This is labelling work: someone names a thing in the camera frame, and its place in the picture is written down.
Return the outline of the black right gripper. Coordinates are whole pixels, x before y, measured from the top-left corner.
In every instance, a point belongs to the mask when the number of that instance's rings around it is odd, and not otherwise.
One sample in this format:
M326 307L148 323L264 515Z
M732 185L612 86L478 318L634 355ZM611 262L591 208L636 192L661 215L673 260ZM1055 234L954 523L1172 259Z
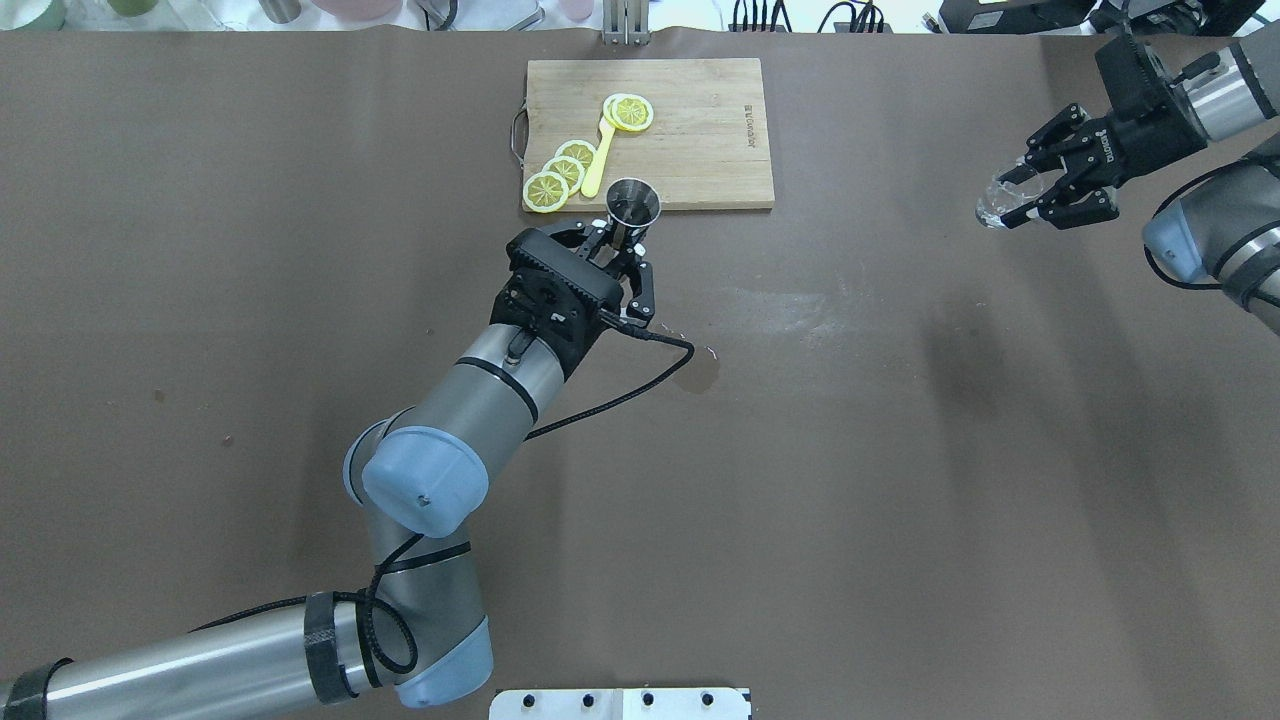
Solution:
M1202 56L1170 73L1156 51L1132 36L1102 46L1094 60L1111 110L1091 117L1080 105L1064 108L1027 141L1027 152L996 176L1001 187L1043 187L1061 169L1059 190L1032 201L1027 222L1066 231L1112 222L1120 211L1111 188L1148 176L1208 145L1184 83L1210 69Z

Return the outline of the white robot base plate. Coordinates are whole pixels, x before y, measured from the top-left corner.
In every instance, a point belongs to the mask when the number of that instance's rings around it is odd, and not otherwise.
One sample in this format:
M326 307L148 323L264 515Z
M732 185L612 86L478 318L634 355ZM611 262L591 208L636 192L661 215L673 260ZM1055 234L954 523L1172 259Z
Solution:
M495 694L489 719L753 719L749 689L632 687L508 689Z

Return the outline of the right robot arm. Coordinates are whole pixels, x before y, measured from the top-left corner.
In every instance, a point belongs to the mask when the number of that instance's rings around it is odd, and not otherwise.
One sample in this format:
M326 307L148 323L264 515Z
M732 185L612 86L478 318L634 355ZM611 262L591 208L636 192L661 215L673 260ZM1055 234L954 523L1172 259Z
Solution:
M989 228L1043 222L1065 231L1117 218L1116 192L1277 118L1277 27L1271 24L1167 70L1130 35L1094 55L1111 102L1103 117L1073 102L1027 138L975 206ZM1219 291L1279 328L1279 150L1249 152L1174 190L1146 223L1149 269L1179 290Z

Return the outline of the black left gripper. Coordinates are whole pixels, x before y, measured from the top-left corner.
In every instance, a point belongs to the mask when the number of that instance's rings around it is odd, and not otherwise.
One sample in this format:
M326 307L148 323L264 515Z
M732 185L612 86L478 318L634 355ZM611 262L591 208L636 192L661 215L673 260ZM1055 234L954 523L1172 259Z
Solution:
M645 328L657 310L641 231L614 237L603 218L521 231L506 246L511 277L489 322L529 331L571 375L605 329L604 314Z

